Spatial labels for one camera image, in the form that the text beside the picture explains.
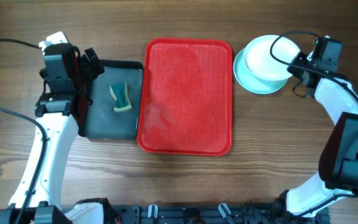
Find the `white round plate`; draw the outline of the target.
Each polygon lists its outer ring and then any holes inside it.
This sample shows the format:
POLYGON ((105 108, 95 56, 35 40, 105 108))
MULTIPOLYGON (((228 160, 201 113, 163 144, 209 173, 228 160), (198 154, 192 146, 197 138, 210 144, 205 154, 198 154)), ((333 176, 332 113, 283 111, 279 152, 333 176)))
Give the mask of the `white round plate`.
MULTIPOLYGON (((287 71, 288 66, 278 62, 270 54, 270 48, 277 38, 277 35, 263 35, 249 42, 244 49, 244 63, 259 79, 281 81, 292 76, 287 71)), ((272 52, 276 58, 290 63, 300 49, 294 42, 282 37, 274 44, 272 52)))

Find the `green and yellow sponge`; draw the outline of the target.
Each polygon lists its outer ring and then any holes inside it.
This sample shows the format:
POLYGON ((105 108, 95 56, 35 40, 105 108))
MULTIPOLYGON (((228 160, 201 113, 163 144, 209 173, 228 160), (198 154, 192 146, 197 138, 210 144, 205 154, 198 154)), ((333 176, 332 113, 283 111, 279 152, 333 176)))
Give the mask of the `green and yellow sponge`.
POLYGON ((114 111, 123 112, 132 109, 129 99, 127 83, 113 84, 109 87, 110 94, 114 98, 114 111))

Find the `light blue plate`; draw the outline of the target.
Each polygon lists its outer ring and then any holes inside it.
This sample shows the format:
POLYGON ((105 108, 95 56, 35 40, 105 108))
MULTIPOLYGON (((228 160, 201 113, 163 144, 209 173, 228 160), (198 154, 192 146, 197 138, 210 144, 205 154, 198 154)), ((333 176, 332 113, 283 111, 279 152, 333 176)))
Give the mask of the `light blue plate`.
POLYGON ((287 79, 280 81, 267 81, 257 78, 246 67, 244 62, 244 51, 242 49, 235 57, 233 73, 237 82, 247 91, 259 95, 267 95, 280 90, 287 82, 287 79))

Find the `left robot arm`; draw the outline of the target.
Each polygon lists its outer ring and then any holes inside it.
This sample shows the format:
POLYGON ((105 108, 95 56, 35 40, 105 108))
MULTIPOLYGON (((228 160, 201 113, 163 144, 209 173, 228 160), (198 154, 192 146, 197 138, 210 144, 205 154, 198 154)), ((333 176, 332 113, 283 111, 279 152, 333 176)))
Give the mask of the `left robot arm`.
POLYGON ((62 212, 61 192, 68 154, 74 139, 85 126, 91 82, 104 72, 92 48, 81 54, 65 42, 40 44, 45 68, 43 92, 35 106, 34 143, 17 190, 0 223, 108 223, 114 218, 106 198, 81 200, 62 212))

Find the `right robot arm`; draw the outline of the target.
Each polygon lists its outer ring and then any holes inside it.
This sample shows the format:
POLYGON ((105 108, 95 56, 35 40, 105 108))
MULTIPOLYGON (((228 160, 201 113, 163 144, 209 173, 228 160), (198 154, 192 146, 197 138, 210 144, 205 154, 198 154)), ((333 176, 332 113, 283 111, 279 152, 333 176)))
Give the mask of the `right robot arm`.
POLYGON ((301 186, 282 192, 271 215, 286 220, 313 218, 345 198, 358 197, 358 96, 349 79, 337 72, 342 42, 315 35, 313 51, 298 53, 287 70, 320 103, 334 129, 319 158, 317 173, 301 186))

